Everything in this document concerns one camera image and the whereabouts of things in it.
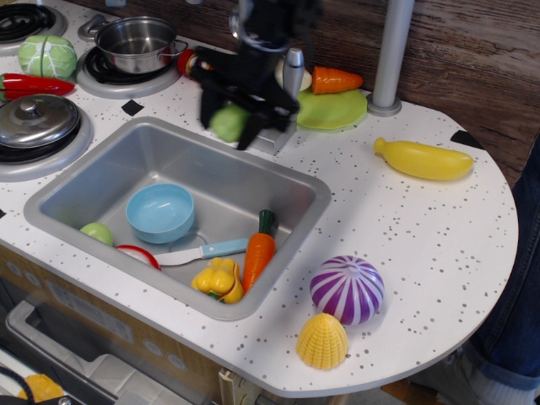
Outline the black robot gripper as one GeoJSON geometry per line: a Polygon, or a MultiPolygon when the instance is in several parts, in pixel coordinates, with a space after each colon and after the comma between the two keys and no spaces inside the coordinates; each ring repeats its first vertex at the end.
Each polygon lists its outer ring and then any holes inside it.
{"type": "Polygon", "coordinates": [[[279,151],[295,132],[295,113],[300,108],[274,77],[289,43],[290,38],[283,35],[271,40],[244,35],[235,53],[196,47],[199,60],[213,67],[211,71],[199,67],[192,70],[192,77],[202,88],[202,126],[209,129],[214,114],[228,100],[233,101],[249,112],[256,111],[248,116],[236,148],[279,151]]]}

